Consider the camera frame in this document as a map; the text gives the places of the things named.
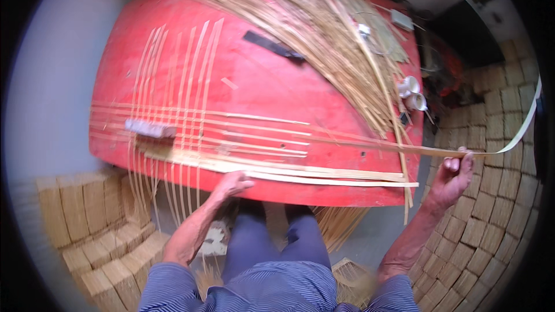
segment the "red tabletop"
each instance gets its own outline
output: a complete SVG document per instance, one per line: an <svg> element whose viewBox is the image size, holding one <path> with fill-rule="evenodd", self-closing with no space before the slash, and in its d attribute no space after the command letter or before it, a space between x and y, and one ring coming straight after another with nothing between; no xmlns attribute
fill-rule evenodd
<svg viewBox="0 0 555 312"><path fill-rule="evenodd" d="M387 8L402 10L398 4L388 0L371 1ZM389 17L388 12L382 12L382 14L384 17ZM198 60L196 60L188 107L195 108L197 94L199 100L196 108L204 106L204 89L198 93L198 78L212 29L215 22L221 18L224 18L224 22L214 56L214 66L205 104L206 110L283 118L308 122L315 127L371 138L377 137L343 95L308 63L296 65L284 57L243 40L242 37L248 30L262 32L252 24L196 0L133 0L121 11L108 38L98 67L89 123L89 149L94 156L121 168L130 168L149 176L158 174L160 179L165 178L170 182L184 185L190 181L191 187L198 187L196 168L187 169L187 166L181 167L176 164L172 167L170 163L144 158L142 153L131 150L129 142L132 140L132 136L124 130L123 124L125 119L130 117L131 110L134 109L138 118L177 126L178 137L173 143L174 147L189 148L189 139L184 139L180 135L188 135L190 130L184 133L183 120L176 118L183 117L185 114L186 85L193 67L194 52L204 24L210 21L198 53ZM159 27L163 27L159 33L161 37L159 59L156 63L156 56L153 56L149 66L145 63L147 58L142 58L143 51L151 32ZM196 27L196 30L187 62L187 74L182 83L189 37L193 27ZM163 32L165 31L167 33L164 39ZM402 32L402 34L408 39L401 45L409 55L410 63L401 65L401 69L406 75L413 75L421 83L420 60L415 37L407 32ZM142 59L143 65L137 83L139 64ZM145 77L143 80L141 75L145 69L148 72L149 67L151 67L152 76ZM224 83L223 78L232 82L232 85ZM140 97L139 89L135 89L135 84L137 84L137 88L141 88L141 85L144 88ZM180 96L181 84L185 86ZM313 130L311 126L292 123L225 118L211 114L207 114L205 118L326 136L324 133ZM407 127L408 136L413 144L421 144L423 114L413 112L411 119L413 124ZM204 126L248 135L302 141L287 133L222 124L205 123ZM216 138L282 148L279 142L228 135L224 137L217 131L204 130L203 135L208 139ZM387 138L389 141L395 141L392 132L388 134ZM203 141L203 144L219 145L207 141ZM196 151L197 147L191 146L191 149ZM399 155L393 152L339 147L335 144L316 142L311 142L308 146L285 143L285 149L306 151L308 154L305 158L236 152L232 152L231 155L257 160L269 159L303 166L401 172ZM201 151L216 152L205 147L201 148ZM411 182L417 178L419 161L419 156L407 155L408 174ZM200 170L199 187L211 191L220 177L219 173ZM305 205L371 207L404 204L402 188L326 186L265 180L257 180L256 186L248 190L245 196L258 200Z"/></svg>

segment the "gray floor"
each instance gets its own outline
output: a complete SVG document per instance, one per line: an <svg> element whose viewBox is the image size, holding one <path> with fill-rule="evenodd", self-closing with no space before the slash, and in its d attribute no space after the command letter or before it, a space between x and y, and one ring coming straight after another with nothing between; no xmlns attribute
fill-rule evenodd
<svg viewBox="0 0 555 312"><path fill-rule="evenodd" d="M431 133L429 122L426 121L424 128L424 136L422 144L424 146L433 147L434 136ZM413 196L414 207L409 210L409 220L414 217L418 206L420 205L420 200L422 199L422 194L426 184L426 179L428 177L428 172L430 171L430 160L428 156L421 156L420 167L418 172L418 182L420 186L416 189ZM171 212L169 209L168 198L165 192L165 186L162 183L159 185L159 192L156 198L159 209L159 219L160 228L162 232L167 234L172 234L175 229L175 223ZM176 185L176 194L178 208L181 210L180 204L180 191L179 186ZM183 189L183 195L186 200L186 188ZM196 190L191 190L192 199L196 200ZM201 203L208 197L208 193L202 192L200 194ZM284 246L283 237L287 228L285 214L282 207L279 205L265 205L267 208L267 218L270 228L270 233L274 242L278 248ZM185 214L188 215L188 205L185 205ZM403 231L403 216L404 207L403 206L391 206L391 207L374 207L372 208L353 231L349 239L345 241L343 246L336 252L330 254L331 264L335 264L344 257L348 257L351 260L357 262L358 264L365 265L371 269L377 269L380 261L382 260L384 254L387 252L389 247ZM152 212L152 219L156 219L156 215ZM218 257L219 267L223 267L224 257ZM192 263L191 267L197 269L201 266L201 259L196 258Z"/></svg>

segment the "person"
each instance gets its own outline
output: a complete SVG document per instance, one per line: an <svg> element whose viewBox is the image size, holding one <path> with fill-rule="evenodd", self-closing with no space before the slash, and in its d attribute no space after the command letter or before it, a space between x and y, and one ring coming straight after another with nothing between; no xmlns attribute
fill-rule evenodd
<svg viewBox="0 0 555 312"><path fill-rule="evenodd" d="M470 184L473 157L467 152L461 160L444 159L427 198L385 254L378 268L380 285L365 311L418 311L407 273L445 211ZM218 208L253 185L241 172L226 174L184 220L167 242L162 262L150 269L140 311L360 311L336 302L328 252L307 206L285 206L288 244L280 253L268 234L262 204L247 199L240 199L227 247L224 286L209 288L201 301L189 264Z"/></svg>

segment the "blue striped shirt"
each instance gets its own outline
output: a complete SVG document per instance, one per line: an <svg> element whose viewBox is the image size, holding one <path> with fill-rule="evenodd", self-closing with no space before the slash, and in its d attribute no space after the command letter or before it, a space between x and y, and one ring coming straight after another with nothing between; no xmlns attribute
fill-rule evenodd
<svg viewBox="0 0 555 312"><path fill-rule="evenodd" d="M335 278L327 267L311 261L267 261L223 287L210 287L202 302L189 269L176 263L158 263L150 269L139 311L360 312L351 304L337 304L336 296ZM418 312L406 275L394 276L378 288L365 312L378 311Z"/></svg>

